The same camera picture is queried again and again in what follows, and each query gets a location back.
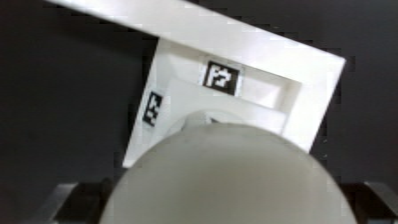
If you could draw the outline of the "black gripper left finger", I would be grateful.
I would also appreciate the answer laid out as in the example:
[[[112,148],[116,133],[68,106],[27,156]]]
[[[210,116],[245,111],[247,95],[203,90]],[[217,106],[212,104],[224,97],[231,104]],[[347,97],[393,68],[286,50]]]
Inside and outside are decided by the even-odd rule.
[[[32,216],[32,224],[100,224],[112,180],[61,183]]]

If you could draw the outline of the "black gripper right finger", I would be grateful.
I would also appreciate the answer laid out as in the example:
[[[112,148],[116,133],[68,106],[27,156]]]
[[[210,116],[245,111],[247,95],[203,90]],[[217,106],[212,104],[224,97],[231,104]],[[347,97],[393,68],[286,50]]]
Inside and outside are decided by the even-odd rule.
[[[398,193],[382,182],[340,185],[357,224],[398,224]]]

